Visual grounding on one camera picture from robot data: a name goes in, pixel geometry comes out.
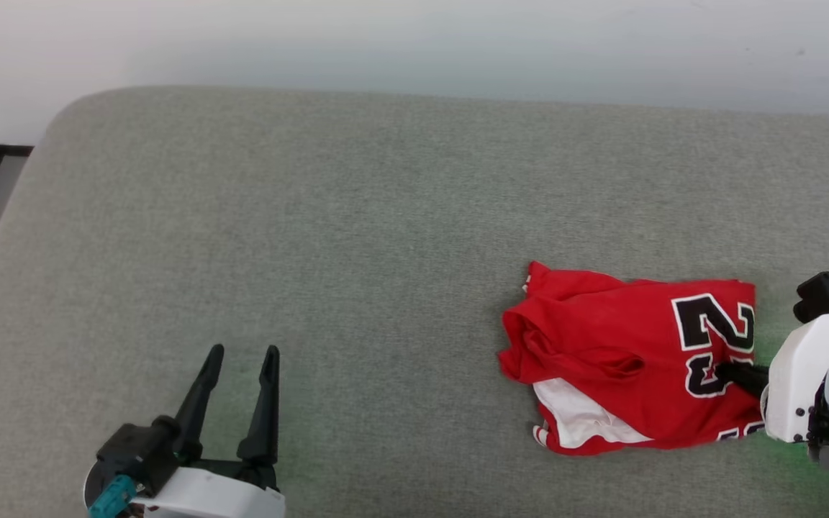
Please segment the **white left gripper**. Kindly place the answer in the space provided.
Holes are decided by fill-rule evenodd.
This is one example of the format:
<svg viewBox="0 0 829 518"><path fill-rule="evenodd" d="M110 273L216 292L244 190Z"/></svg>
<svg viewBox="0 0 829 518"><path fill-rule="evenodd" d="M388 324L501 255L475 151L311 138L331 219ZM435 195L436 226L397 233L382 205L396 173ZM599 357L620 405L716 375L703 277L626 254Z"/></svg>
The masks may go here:
<svg viewBox="0 0 829 518"><path fill-rule="evenodd" d="M203 455L201 433L209 397L217 386L225 348L213 345L191 384L175 420L180 435L174 450L180 461L198 461ZM260 393L249 432L237 447L243 461L278 459L280 351L270 345L258 378ZM198 468L179 468L154 497L137 497L145 517L285 517L286 498L273 489L213 474Z"/></svg>

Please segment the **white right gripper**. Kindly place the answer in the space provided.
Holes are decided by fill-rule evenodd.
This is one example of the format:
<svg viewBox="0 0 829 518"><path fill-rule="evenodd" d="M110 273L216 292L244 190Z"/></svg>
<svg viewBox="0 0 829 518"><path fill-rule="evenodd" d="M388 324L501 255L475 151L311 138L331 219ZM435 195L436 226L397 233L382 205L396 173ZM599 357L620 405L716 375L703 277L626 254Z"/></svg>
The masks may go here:
<svg viewBox="0 0 829 518"><path fill-rule="evenodd" d="M764 426L776 440L803 440L810 431L810 411L829 370L829 314L790 332L770 367L722 362L718 379L729 381L764 400Z"/></svg>

